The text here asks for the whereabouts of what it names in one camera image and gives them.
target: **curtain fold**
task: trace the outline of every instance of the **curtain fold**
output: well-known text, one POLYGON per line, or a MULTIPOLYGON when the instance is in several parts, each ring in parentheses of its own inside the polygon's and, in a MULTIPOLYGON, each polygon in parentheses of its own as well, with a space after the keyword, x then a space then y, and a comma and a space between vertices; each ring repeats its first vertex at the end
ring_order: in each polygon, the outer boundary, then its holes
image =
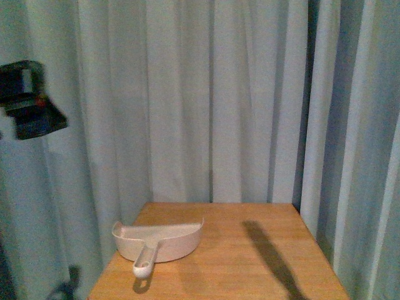
POLYGON ((44 299, 71 265, 85 298, 113 223, 148 201, 301 203, 352 299, 399 297, 400 8, 312 3, 317 19, 295 0, 0 2, 0 64, 43 63, 69 120, 0 141, 18 299, 44 299))

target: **dustpan lip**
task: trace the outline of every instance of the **dustpan lip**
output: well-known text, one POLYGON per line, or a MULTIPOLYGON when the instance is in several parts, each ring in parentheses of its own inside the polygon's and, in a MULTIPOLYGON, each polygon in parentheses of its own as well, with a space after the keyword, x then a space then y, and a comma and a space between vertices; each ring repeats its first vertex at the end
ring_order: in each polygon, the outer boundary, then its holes
POLYGON ((144 239, 136 239, 133 237, 121 237, 119 235, 117 235, 115 233, 115 231, 119 228, 122 227, 132 227, 132 228, 151 228, 151 227, 162 227, 162 226, 182 226, 182 225, 198 225, 199 227, 196 228, 195 230, 187 233, 187 234, 181 234, 178 236, 171 236, 171 237, 165 237, 163 239, 160 239, 159 241, 165 241, 165 240, 170 240, 170 239, 177 239, 177 238, 182 238, 184 236, 190 236, 191 234, 194 234, 196 232, 198 232, 199 230, 201 230, 201 228, 203 227, 204 224, 204 218, 202 219, 201 222, 195 222, 195 223, 182 223, 182 224, 171 224, 171 225, 133 225, 133 226, 129 226, 129 225, 124 225, 121 221, 117 221, 114 223, 114 226, 112 227, 112 235, 117 238, 117 239, 123 239, 123 240, 127 240, 127 241, 140 241, 140 242, 145 242, 144 239))

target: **dustpan handle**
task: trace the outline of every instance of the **dustpan handle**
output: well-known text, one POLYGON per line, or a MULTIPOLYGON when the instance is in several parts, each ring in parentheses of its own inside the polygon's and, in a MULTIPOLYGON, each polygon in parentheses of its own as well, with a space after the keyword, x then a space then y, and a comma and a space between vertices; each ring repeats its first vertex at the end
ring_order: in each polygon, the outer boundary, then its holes
POLYGON ((139 279, 146 279, 153 271, 154 263, 157 259, 159 243, 156 247, 144 245, 139 256, 133 265, 133 274, 139 279))

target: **white dustpan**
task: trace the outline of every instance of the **white dustpan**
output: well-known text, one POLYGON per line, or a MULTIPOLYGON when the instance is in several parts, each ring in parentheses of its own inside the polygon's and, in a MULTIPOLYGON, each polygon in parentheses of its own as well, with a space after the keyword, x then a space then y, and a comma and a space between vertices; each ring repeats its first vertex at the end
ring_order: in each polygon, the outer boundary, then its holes
POLYGON ((191 253, 200 243, 204 224, 163 226, 125 226, 115 223, 112 235, 119 253, 134 261, 133 273, 139 279, 149 277, 154 263, 173 261, 191 253))

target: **table top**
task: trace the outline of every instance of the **table top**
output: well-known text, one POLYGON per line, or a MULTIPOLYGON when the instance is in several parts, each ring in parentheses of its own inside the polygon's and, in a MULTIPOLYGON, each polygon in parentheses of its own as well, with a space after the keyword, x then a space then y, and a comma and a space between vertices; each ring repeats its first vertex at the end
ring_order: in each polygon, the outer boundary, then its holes
POLYGON ((87 300, 349 299, 291 204, 146 203, 134 224, 202 218, 201 242, 190 255, 155 264, 141 281, 116 252, 87 300))

